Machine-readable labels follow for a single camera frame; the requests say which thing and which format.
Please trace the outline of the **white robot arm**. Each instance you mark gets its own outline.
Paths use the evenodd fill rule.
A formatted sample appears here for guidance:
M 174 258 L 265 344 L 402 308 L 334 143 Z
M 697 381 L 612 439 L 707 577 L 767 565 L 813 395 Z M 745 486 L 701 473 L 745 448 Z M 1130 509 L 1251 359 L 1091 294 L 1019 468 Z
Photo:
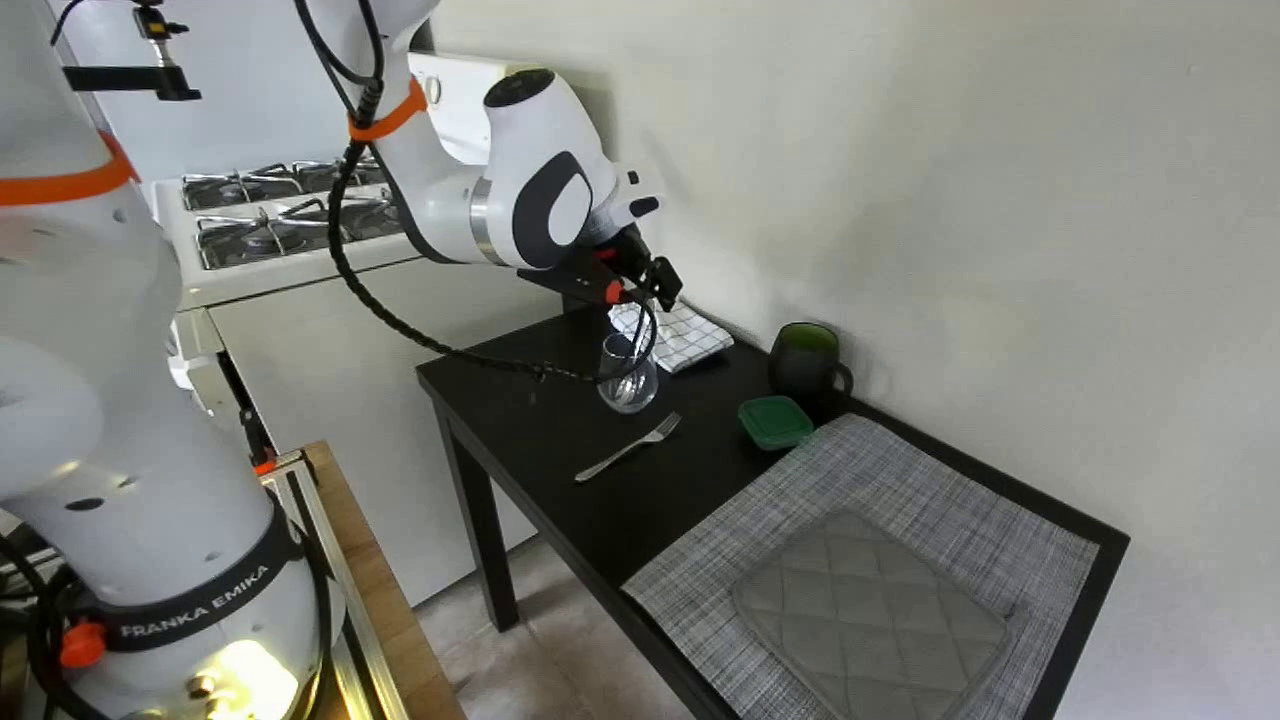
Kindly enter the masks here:
M 425 258 L 590 258 L 610 300 L 682 294 L 640 239 L 655 202 L 555 71 L 490 90 L 494 152 L 467 169 L 410 67 L 439 0 L 292 4 L 345 104 L 345 162 L 385 173 Z M 73 96 L 49 0 L 0 0 L 0 506 L 65 555 L 30 619 L 43 720 L 287 720 L 334 657 L 320 554 L 168 378 L 175 303 L 174 246 Z

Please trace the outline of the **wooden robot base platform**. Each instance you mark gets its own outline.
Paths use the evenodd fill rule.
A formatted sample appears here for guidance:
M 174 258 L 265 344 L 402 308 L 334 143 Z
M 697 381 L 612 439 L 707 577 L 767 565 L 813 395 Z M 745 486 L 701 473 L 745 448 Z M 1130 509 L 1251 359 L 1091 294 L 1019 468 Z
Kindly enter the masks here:
M 308 446 L 265 463 L 261 481 L 320 545 L 340 599 L 334 665 L 308 720 L 464 720 L 334 448 Z

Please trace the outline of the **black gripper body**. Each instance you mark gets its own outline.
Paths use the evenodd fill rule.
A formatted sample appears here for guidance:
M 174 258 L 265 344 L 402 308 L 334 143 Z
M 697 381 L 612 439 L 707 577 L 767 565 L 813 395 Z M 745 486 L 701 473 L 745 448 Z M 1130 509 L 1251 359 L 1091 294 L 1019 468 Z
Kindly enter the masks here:
M 635 229 L 610 246 L 581 246 L 555 267 L 531 272 L 531 285 L 552 288 L 570 308 L 612 308 L 623 300 L 655 300 L 671 308 L 685 294 L 670 258 L 655 258 Z

